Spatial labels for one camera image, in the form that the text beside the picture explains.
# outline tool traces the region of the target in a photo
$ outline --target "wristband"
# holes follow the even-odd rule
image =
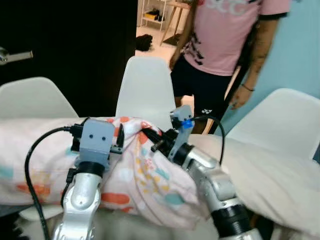
[[[248,88],[246,85],[241,84],[242,87],[244,87],[245,89],[247,89],[250,92],[253,92],[255,89],[254,88]]]

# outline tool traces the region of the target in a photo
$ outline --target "fabric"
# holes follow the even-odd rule
[[[217,117],[223,111],[230,76],[218,76],[191,66],[183,54],[171,72],[175,97],[194,95],[194,112]]]
[[[312,236],[301,231],[275,224],[271,240],[320,240],[320,236]]]
[[[32,143],[43,133],[82,119],[0,120],[0,204],[32,203],[25,183],[24,161]],[[124,125],[122,156],[111,154],[111,168],[101,184],[101,207],[138,214],[172,228],[192,229],[209,212],[189,175],[170,163],[140,129],[150,123],[128,117],[107,121]],[[116,142],[117,131],[113,142]],[[194,135],[189,142],[219,159],[221,138]],[[67,171],[77,154],[70,152],[72,136],[59,132],[46,138],[30,160],[31,179],[40,199],[59,204]],[[226,139],[222,169],[233,181],[238,197],[252,211],[294,229],[320,237],[320,166],[262,147]]]
[[[217,159],[221,137],[192,134],[189,143]],[[222,170],[246,207],[278,225],[320,238],[320,165],[312,159],[226,138]]]
[[[291,0],[199,0],[185,59],[200,71],[231,76],[258,15],[290,9]]]
[[[123,123],[125,142],[122,155],[110,154],[110,171],[101,183],[101,207],[141,215],[158,225],[192,229],[206,215],[206,207],[191,177],[161,153],[151,152],[153,144],[140,130],[157,128],[128,117],[107,121],[116,126],[113,144]],[[33,203],[24,173],[30,146],[49,130],[81,122],[79,118],[0,120],[1,205]],[[78,156],[70,152],[72,140],[68,132],[54,133],[32,154],[31,180],[42,203],[60,203],[68,169]]]

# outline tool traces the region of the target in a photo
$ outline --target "orange polka dot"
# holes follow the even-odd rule
[[[108,118],[106,121],[112,124],[115,120],[113,118]]]
[[[141,128],[149,129],[149,128],[151,128],[151,125],[149,123],[145,122],[145,121],[142,121],[141,122]]]
[[[141,144],[145,144],[148,140],[148,137],[143,133],[143,132],[140,132],[139,133],[139,141]]]
[[[114,134],[113,134],[113,136],[114,136],[114,137],[118,137],[118,135],[119,135],[119,127],[116,127],[116,128],[114,129]]]
[[[101,195],[101,200],[111,204],[128,204],[130,198],[127,194],[105,192]]]
[[[128,213],[130,210],[134,209],[133,207],[131,206],[128,206],[128,207],[125,207],[125,208],[122,208],[121,211],[122,212],[125,212],[125,213]]]
[[[29,193],[29,187],[24,183],[17,184],[16,188],[19,189],[21,192]],[[45,196],[48,196],[51,190],[50,186],[43,185],[43,184],[34,184],[33,188],[37,195],[45,195]]]
[[[130,120],[130,118],[127,117],[127,116],[122,116],[122,117],[120,117],[120,122],[121,122],[121,123],[128,122],[129,120]]]

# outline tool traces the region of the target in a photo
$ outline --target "blue wall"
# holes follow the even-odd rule
[[[273,47],[246,105],[225,113],[226,132],[278,88],[295,89],[320,99],[320,0],[293,1],[278,26]]]

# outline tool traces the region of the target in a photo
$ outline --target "black door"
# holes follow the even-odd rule
[[[137,1],[0,3],[0,47],[33,58],[0,65],[0,85],[52,80],[78,115],[114,116],[121,80],[134,55]]]

